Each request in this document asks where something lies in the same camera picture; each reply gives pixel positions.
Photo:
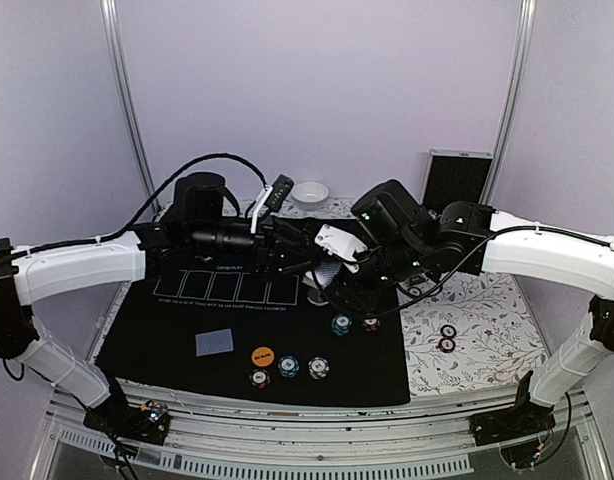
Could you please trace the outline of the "blue playing card deck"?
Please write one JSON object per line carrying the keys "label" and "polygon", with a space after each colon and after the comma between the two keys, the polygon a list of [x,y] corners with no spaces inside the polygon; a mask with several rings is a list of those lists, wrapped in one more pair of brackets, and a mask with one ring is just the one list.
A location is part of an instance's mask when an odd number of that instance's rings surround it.
{"label": "blue playing card deck", "polygon": [[312,270],[312,278],[323,290],[327,289],[340,273],[343,264],[338,261],[324,261]]}

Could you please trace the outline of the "clear acrylic dealer button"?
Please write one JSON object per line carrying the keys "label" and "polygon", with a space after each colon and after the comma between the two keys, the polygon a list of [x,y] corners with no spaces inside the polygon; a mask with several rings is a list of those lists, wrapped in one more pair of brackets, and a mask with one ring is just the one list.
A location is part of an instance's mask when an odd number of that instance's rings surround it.
{"label": "clear acrylic dealer button", "polygon": [[315,306],[324,306],[328,304],[326,298],[317,290],[309,289],[307,292],[307,300]]}

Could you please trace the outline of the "red black chip stack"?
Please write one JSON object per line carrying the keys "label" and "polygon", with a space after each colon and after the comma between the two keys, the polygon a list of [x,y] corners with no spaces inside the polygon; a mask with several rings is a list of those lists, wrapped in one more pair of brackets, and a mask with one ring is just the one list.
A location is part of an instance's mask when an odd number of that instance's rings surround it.
{"label": "red black chip stack", "polygon": [[438,349],[443,353],[452,353],[456,348],[454,341],[454,338],[457,335],[456,329],[449,324],[443,325],[440,328],[440,335],[441,338],[437,345]]}

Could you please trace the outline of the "orange big blind button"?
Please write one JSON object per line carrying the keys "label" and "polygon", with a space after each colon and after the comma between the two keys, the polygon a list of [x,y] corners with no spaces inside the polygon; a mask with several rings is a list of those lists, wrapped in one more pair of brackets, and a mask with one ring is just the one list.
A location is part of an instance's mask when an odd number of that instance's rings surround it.
{"label": "orange big blind button", "polygon": [[257,347],[251,354],[252,363],[258,368],[266,368],[273,364],[274,351],[267,346]]}

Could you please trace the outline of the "dealt cards front player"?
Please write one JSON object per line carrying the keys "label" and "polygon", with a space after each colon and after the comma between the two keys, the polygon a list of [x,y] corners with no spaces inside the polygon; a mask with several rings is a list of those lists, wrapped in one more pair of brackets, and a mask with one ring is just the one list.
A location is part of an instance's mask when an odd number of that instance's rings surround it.
{"label": "dealt cards front player", "polygon": [[205,357],[234,350],[231,329],[221,329],[203,332],[195,335],[195,355]]}

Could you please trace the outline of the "blue peach stack front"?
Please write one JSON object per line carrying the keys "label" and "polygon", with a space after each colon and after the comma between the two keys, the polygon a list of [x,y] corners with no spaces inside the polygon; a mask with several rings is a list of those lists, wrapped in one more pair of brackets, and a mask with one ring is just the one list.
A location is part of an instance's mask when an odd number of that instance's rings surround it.
{"label": "blue peach stack front", "polygon": [[326,378],[329,371],[329,362],[323,357],[314,357],[308,362],[308,373],[315,380]]}

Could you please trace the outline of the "green chip stack front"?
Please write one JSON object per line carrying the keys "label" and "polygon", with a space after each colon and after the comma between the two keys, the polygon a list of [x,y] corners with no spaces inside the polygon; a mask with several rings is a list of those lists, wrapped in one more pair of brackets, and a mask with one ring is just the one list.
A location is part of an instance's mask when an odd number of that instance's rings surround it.
{"label": "green chip stack front", "polygon": [[283,356],[278,361],[278,370],[283,378],[295,377],[300,369],[298,360],[293,356]]}

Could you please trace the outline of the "red black stack front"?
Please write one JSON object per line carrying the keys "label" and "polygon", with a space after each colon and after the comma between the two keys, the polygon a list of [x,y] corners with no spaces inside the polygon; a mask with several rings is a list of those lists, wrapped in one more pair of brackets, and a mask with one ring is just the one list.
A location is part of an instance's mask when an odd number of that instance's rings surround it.
{"label": "red black stack front", "polygon": [[250,377],[250,383],[256,388],[266,388],[271,383],[271,377],[265,369],[255,369],[252,371]]}

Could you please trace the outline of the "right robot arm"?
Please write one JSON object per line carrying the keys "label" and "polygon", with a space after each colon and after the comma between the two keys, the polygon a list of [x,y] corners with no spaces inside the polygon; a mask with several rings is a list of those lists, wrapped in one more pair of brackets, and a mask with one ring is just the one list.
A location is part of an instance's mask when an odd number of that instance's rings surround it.
{"label": "right robot arm", "polygon": [[614,354],[614,236],[544,225],[465,201],[433,216],[397,180],[351,208],[364,235],[326,227],[320,245],[345,268],[332,286],[350,311],[373,313],[367,294],[423,274],[441,284],[457,272],[505,273],[591,293],[578,329],[523,380],[504,427],[524,436],[576,383]]}

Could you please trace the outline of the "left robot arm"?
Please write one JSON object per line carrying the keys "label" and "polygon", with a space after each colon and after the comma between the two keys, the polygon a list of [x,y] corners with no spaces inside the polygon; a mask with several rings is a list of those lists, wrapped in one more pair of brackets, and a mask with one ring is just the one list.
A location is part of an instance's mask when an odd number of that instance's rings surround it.
{"label": "left robot arm", "polygon": [[173,204],[159,221],[130,226],[120,235],[19,248],[1,238],[0,359],[35,370],[94,410],[113,433],[128,433],[136,415],[113,376],[55,339],[34,316],[33,303],[101,284],[159,277],[191,256],[234,256],[264,270],[276,243],[265,216],[279,211],[293,185],[281,175],[259,193],[251,217],[226,217],[223,203],[235,198],[224,178],[195,173],[176,182]]}

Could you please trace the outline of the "white ceramic bowl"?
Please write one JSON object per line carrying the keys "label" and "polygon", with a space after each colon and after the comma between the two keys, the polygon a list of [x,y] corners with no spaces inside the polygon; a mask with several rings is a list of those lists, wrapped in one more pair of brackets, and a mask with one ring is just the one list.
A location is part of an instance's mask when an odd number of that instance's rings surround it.
{"label": "white ceramic bowl", "polygon": [[307,181],[296,184],[291,191],[291,199],[303,210],[316,210],[329,198],[329,188],[319,182]]}

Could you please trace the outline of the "floral tablecloth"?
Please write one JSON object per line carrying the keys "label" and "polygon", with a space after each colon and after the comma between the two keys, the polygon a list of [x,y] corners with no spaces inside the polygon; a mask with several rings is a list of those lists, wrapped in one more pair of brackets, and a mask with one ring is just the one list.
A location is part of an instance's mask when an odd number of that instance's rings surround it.
{"label": "floral tablecloth", "polygon": [[[95,364],[131,285],[124,287],[123,299],[108,317]],[[421,395],[513,386],[547,357],[521,292],[508,275],[455,275],[440,293],[397,313],[404,339],[409,401]],[[457,331],[452,353],[443,353],[437,347],[440,328],[447,324]]]}

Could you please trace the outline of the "black poker mat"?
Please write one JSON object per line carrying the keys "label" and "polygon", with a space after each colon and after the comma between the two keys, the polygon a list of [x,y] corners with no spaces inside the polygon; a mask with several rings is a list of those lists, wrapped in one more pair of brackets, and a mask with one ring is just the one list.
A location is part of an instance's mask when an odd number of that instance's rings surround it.
{"label": "black poker mat", "polygon": [[[191,256],[177,270],[133,283],[97,354],[97,366],[119,379],[173,390],[298,406],[391,407],[410,399],[401,320],[394,289],[383,292],[381,326],[366,331],[353,322],[348,334],[331,331],[332,306],[307,300],[297,275],[258,275],[241,262]],[[197,357],[195,335],[231,329],[234,350]],[[256,367],[260,346],[275,354]],[[295,357],[300,369],[283,378],[278,361]],[[325,358],[326,378],[315,380],[308,362]],[[250,383],[255,369],[271,383]]]}

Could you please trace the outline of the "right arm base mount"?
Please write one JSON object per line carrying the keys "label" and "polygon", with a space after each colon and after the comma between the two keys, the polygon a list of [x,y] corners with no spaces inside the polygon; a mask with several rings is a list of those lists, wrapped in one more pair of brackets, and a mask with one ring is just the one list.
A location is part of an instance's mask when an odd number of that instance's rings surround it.
{"label": "right arm base mount", "polygon": [[531,401],[532,376],[533,371],[529,371],[522,377],[512,406],[469,417],[469,431],[477,446],[541,433],[556,425],[553,407],[543,407]]}

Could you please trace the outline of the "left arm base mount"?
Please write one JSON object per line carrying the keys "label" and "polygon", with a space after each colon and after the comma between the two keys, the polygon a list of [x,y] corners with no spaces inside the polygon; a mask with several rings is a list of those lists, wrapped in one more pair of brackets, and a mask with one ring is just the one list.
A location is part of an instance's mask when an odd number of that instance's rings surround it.
{"label": "left arm base mount", "polygon": [[113,437],[163,446],[171,417],[168,405],[147,400],[131,406],[124,398],[109,397],[95,408],[87,408],[85,427]]}

